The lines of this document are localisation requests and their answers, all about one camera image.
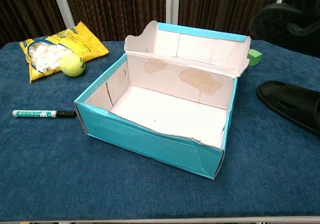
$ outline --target green foam block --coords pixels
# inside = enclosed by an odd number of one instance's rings
[[[250,60],[249,66],[257,65],[260,62],[261,57],[262,57],[262,53],[254,49],[249,49],[249,52],[248,52],[248,59]]]

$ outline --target open box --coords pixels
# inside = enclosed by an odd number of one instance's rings
[[[214,179],[250,37],[150,22],[74,102],[95,138]]]

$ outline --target yellow tennis ball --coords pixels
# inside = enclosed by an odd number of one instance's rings
[[[70,77],[77,77],[85,70],[84,60],[74,53],[66,54],[60,60],[62,72]]]

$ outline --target box lid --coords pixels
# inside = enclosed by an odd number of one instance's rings
[[[126,37],[124,50],[236,78],[248,66],[250,41],[245,35],[151,21],[141,35]]]

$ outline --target table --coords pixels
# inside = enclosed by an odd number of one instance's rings
[[[19,43],[0,50],[0,221],[320,216],[320,139],[255,94],[265,80],[320,90],[320,59],[252,41],[263,56],[238,80],[212,181],[89,137],[78,119],[12,117],[14,109],[73,110],[124,52],[122,41],[104,44],[109,55],[82,76],[59,72],[32,84]]]

